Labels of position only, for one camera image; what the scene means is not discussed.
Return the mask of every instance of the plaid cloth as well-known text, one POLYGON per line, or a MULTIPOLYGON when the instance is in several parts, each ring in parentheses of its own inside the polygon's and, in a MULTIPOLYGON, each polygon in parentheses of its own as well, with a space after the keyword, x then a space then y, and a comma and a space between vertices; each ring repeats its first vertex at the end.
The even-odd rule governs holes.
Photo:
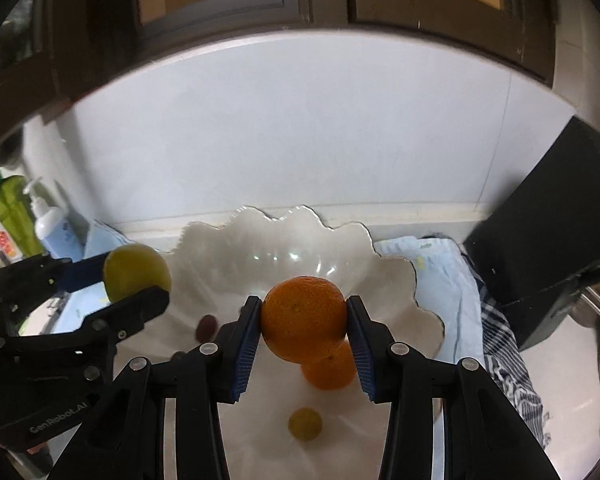
POLYGON ((529 372, 518 351, 516 338, 507 318, 498 310, 497 302, 490 296, 484 282, 468 260, 467 264, 480 295, 486 370, 526 422, 542 448, 545 448, 551 441, 551 435, 543 431, 549 414, 542 414, 542 400, 531 384, 529 372))

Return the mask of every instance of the small yellow fruit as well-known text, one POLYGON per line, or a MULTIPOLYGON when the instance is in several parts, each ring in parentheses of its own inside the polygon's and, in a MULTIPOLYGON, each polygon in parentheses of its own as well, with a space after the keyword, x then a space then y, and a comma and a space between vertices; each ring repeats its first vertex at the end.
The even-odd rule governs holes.
POLYGON ((156 250, 146 245, 123 245, 111 251, 104 261, 102 275, 111 303, 124 300, 153 285, 171 290, 167 262, 156 250))
POLYGON ((308 442, 320 435, 322 417, 312 408, 300 408, 289 417, 288 428, 294 437, 308 442))

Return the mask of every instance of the white wall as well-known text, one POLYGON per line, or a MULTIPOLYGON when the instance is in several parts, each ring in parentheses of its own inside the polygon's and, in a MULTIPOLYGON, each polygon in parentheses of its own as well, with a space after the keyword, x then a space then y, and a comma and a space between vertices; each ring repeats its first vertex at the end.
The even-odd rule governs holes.
POLYGON ((572 114, 548 89, 461 50, 288 32, 127 75, 55 123, 29 123, 26 157, 78 213, 124 230, 222 221, 243 204, 465 221, 521 180, 572 114))

